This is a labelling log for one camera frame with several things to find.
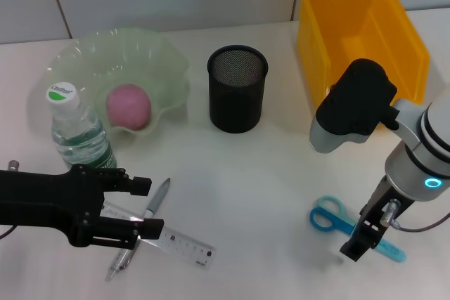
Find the pink sponge ball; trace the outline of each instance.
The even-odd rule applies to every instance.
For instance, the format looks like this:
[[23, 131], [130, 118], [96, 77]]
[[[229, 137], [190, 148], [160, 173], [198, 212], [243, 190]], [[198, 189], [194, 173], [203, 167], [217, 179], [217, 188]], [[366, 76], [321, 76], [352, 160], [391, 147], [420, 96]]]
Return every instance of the pink sponge ball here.
[[151, 116], [147, 93], [139, 86], [124, 84], [114, 88], [106, 99], [106, 110], [113, 126], [142, 129]]

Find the white table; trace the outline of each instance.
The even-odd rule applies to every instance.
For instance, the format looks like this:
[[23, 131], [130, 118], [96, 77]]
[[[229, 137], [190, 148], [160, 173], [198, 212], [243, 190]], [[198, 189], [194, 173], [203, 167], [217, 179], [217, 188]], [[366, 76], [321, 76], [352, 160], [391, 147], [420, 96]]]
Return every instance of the white table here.
[[[442, 88], [439, 76], [450, 82], [450, 10], [409, 15], [432, 56], [431, 98]], [[21, 227], [0, 241], [0, 297], [448, 298], [450, 221], [422, 234], [389, 230], [386, 239], [408, 255], [404, 263], [373, 251], [354, 263], [339, 253], [347, 240], [343, 234], [320, 233], [307, 221], [314, 201], [325, 194], [339, 197], [357, 214], [383, 177], [385, 158], [398, 138], [382, 130], [364, 145], [345, 144], [329, 155], [310, 148], [312, 114], [294, 48], [296, 32], [297, 23], [287, 22], [167, 33], [191, 63], [187, 110], [166, 115], [148, 137], [113, 140], [117, 161], [131, 176], [149, 176], [154, 187], [172, 178], [157, 216], [217, 248], [208, 271], [141, 245], [129, 270], [106, 283], [116, 249], [77, 249], [57, 230]], [[44, 89], [35, 86], [69, 43], [0, 46], [0, 165], [17, 159], [22, 171], [64, 172], [49, 136]], [[206, 62], [228, 44], [250, 45], [269, 62], [262, 120], [241, 135], [219, 131], [208, 115]], [[119, 193], [107, 198], [137, 212], [149, 200]], [[416, 203], [402, 224], [426, 226], [449, 211], [449, 201], [447, 192]]]

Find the water bottle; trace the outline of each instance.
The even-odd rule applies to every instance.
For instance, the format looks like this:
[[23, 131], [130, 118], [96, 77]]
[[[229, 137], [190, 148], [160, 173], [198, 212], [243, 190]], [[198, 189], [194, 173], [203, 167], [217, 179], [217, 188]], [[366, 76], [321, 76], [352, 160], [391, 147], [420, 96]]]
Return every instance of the water bottle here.
[[47, 90], [46, 99], [53, 114], [53, 142], [69, 169], [73, 164], [95, 168], [117, 166], [101, 120], [81, 103], [72, 84], [54, 84]]

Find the transparent ruler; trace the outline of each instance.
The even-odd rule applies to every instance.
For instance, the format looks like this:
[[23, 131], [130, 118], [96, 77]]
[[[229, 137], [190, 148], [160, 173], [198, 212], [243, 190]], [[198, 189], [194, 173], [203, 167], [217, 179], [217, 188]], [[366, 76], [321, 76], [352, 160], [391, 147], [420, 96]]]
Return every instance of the transparent ruler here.
[[[126, 209], [118, 207], [108, 202], [103, 203], [100, 213], [103, 217], [126, 219], [131, 221], [141, 221], [142, 217]], [[209, 268], [216, 253], [216, 249], [204, 242], [200, 242], [192, 237], [172, 230], [167, 226], [162, 229], [160, 239], [142, 240], [142, 242], [159, 247], [162, 251], [175, 254], [194, 263], [200, 268]]]

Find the yellow plastic bin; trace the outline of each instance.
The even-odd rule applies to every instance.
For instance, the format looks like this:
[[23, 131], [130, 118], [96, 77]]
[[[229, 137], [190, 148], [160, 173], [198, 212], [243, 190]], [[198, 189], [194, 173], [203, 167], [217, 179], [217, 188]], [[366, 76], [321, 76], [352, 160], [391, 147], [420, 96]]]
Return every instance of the yellow plastic bin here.
[[399, 0], [301, 0], [297, 49], [316, 109], [357, 58], [379, 63], [397, 98], [421, 104], [430, 57]]

